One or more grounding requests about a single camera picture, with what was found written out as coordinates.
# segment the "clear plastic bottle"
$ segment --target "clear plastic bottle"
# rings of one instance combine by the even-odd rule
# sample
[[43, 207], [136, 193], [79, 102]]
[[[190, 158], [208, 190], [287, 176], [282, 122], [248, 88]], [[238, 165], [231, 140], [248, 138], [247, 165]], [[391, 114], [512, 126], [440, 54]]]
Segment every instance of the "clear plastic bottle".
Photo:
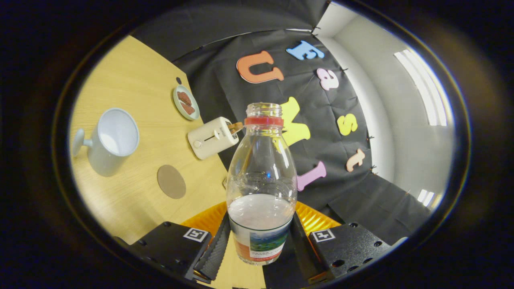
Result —
[[282, 252], [295, 213], [297, 175], [282, 137], [282, 108], [252, 103], [246, 135], [227, 177], [227, 208], [237, 254], [253, 265], [274, 262]]

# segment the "white wall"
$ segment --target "white wall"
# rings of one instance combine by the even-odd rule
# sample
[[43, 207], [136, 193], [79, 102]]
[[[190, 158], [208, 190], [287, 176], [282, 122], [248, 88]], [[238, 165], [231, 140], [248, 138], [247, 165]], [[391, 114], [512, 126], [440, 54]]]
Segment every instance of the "white wall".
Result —
[[[393, 53], [407, 49], [407, 46], [362, 16], [353, 18], [342, 27], [334, 36], [334, 40], [342, 49], [336, 48], [335, 45], [327, 48], [331, 52], [346, 50], [369, 77], [371, 86], [378, 91], [387, 116], [384, 116], [383, 111], [376, 110], [375, 107], [378, 105], [373, 106], [377, 98], [375, 95], [369, 97], [369, 107], [375, 114], [373, 117], [380, 118], [379, 122], [382, 119], [389, 122], [394, 144], [393, 183], [405, 191], [410, 191], [415, 197], [421, 189], [432, 191], [436, 195], [443, 194], [446, 190], [455, 141], [454, 126], [451, 117], [448, 118], [446, 127], [428, 125], [424, 104], [416, 86], [404, 67], [393, 56]], [[366, 97], [359, 96], [361, 104], [366, 103], [365, 99]], [[367, 123], [368, 119], [371, 119], [369, 114], [365, 112]], [[373, 159], [376, 157], [376, 149], [372, 145]], [[378, 159], [385, 161], [388, 158], [381, 156]], [[379, 175], [384, 176], [385, 172], [382, 172], [378, 165], [377, 168]]]
[[317, 28], [313, 30], [313, 34], [319, 37], [332, 38], [356, 16], [355, 12], [331, 2], [321, 17], [320, 22], [316, 25]]
[[317, 37], [332, 53], [339, 65], [348, 76], [357, 98], [359, 99], [370, 139], [372, 164], [376, 166], [374, 173], [394, 182], [395, 152], [391, 125], [380, 95], [366, 72], [359, 63], [334, 39]]

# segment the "fluorescent light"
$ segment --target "fluorescent light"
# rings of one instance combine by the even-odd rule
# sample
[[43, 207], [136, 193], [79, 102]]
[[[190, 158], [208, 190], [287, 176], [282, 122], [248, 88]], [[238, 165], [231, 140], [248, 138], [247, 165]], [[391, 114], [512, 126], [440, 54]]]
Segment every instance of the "fluorescent light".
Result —
[[441, 100], [441, 96], [439, 94], [439, 91], [434, 83], [434, 78], [437, 79], [434, 75], [434, 77], [431, 77], [428, 71], [432, 72], [430, 67], [423, 61], [423, 59], [418, 54], [413, 54], [412, 52], [408, 50], [403, 51], [405, 56], [411, 61], [412, 64], [414, 64], [414, 67], [416, 67], [416, 70], [419, 74], [421, 74], [421, 77], [424, 79], [425, 83], [428, 86], [428, 89], [430, 91], [431, 99], [435, 103], [435, 110], [437, 111], [437, 115], [439, 118], [439, 123], [441, 125], [446, 126], [446, 113], [445, 113], [445, 107], [443, 106], [443, 101]]
[[423, 202], [425, 199], [425, 196], [427, 195], [427, 190], [421, 190], [418, 196], [418, 201]]
[[433, 197], [434, 197], [434, 193], [428, 192], [427, 198], [423, 202], [423, 206], [425, 206], [425, 207], [428, 206], [428, 204], [430, 203], [430, 201], [432, 200]]
[[423, 100], [423, 104], [425, 104], [425, 111], [427, 112], [428, 124], [437, 125], [437, 113], [435, 112], [434, 104], [430, 100], [429, 92], [427, 86], [423, 82], [423, 79], [419, 73], [417, 73], [414, 65], [412, 65], [407, 57], [405, 57], [401, 52], [395, 53], [394, 56], [405, 67], [412, 80], [414, 81], [419, 94], [421, 94], [421, 99]]
[[441, 93], [446, 94], [435, 77], [434, 72], [415, 52], [404, 50], [394, 54], [396, 59], [403, 65], [416, 85], [425, 111], [427, 112], [429, 125], [447, 125], [446, 111], [443, 105]]

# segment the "screw hole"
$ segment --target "screw hole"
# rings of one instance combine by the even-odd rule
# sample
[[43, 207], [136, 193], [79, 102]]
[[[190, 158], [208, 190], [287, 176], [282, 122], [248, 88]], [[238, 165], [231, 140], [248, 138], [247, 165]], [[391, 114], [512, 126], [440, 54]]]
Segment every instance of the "screw hole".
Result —
[[343, 260], [336, 260], [336, 261], [334, 261], [334, 263], [332, 263], [332, 267], [334, 267], [334, 268], [341, 267], [343, 264], [344, 264]]
[[347, 272], [351, 272], [351, 271], [353, 271], [353, 270], [357, 269], [358, 267], [359, 267], [359, 266], [352, 266], [352, 267], [350, 267], [350, 269], [348, 269], [348, 271], [347, 271]]

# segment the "white mug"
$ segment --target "white mug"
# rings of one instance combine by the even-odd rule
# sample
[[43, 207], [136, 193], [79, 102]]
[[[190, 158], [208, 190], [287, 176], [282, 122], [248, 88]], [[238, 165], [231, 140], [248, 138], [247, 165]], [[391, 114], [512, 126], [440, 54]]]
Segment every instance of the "white mug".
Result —
[[112, 108], [102, 114], [91, 139], [84, 139], [84, 130], [78, 129], [72, 153], [75, 157], [81, 146], [88, 146], [87, 158], [91, 167], [102, 176], [112, 176], [136, 150], [138, 144], [139, 130], [136, 121], [128, 112]]

